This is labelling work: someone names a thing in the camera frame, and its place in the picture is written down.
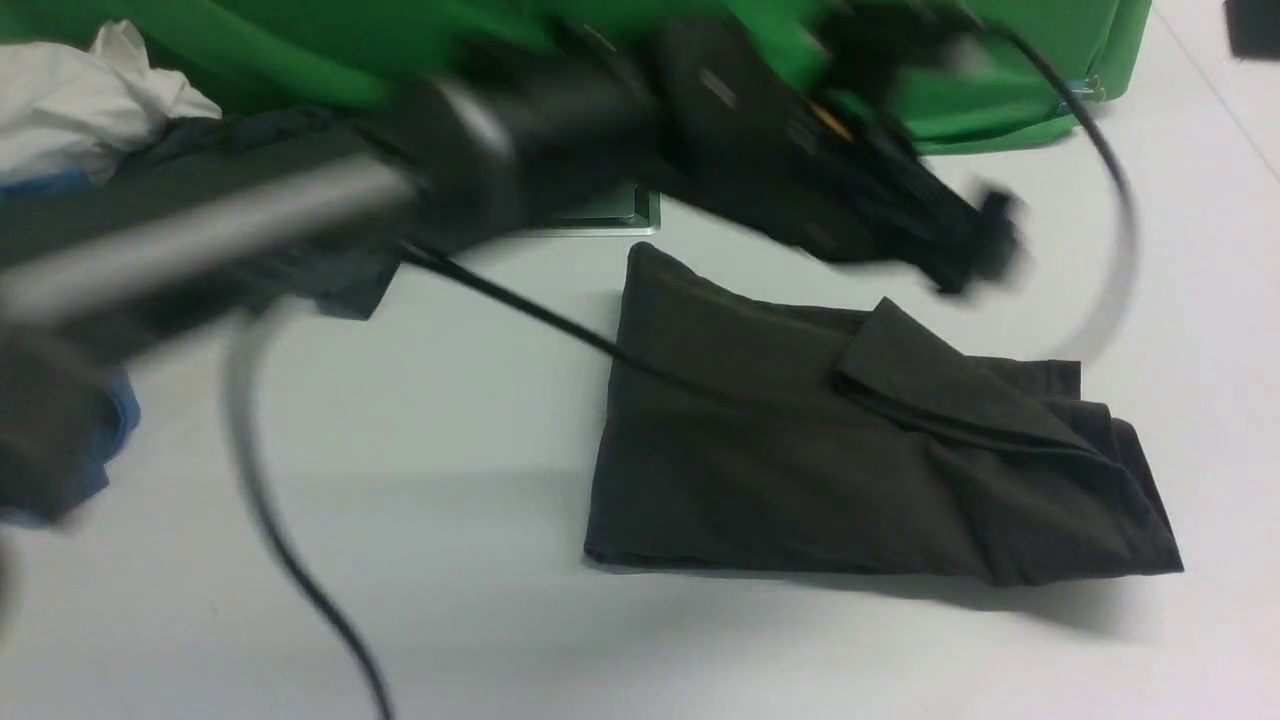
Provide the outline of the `black gripper body on right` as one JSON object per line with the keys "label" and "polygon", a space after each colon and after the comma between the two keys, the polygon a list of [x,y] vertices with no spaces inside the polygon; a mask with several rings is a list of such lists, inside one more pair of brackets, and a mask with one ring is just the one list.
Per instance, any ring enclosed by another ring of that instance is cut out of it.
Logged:
{"label": "black gripper body on right", "polygon": [[1231,54],[1251,61],[1279,60],[1279,1],[1225,1]]}

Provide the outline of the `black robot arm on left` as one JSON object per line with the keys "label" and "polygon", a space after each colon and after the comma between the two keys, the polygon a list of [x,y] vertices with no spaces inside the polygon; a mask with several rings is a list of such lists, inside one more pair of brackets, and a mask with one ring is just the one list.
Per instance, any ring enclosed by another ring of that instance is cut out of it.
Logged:
{"label": "black robot arm on left", "polygon": [[611,37],[559,23],[556,53],[479,46],[361,120],[196,152],[99,190],[3,205],[3,511],[78,503],[113,373],[175,337],[406,241],[449,259],[634,183],[823,263],[900,261],[942,293],[1000,278],[1011,197],[947,190],[883,109],[899,72],[943,59],[966,12],[861,4],[833,18],[822,86],[786,85],[724,13]]}

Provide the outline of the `black gripper body on left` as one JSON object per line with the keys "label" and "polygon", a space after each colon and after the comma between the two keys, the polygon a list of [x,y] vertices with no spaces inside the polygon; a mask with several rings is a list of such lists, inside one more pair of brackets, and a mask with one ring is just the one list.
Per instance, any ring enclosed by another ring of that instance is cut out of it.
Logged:
{"label": "black gripper body on left", "polygon": [[955,193],[890,110],[908,68],[943,65],[978,29],[959,10],[858,3],[820,22],[833,51],[801,91],[731,15],[668,22],[650,37],[650,186],[829,265],[905,263],[948,295],[1000,281],[1020,249],[1014,197]]}

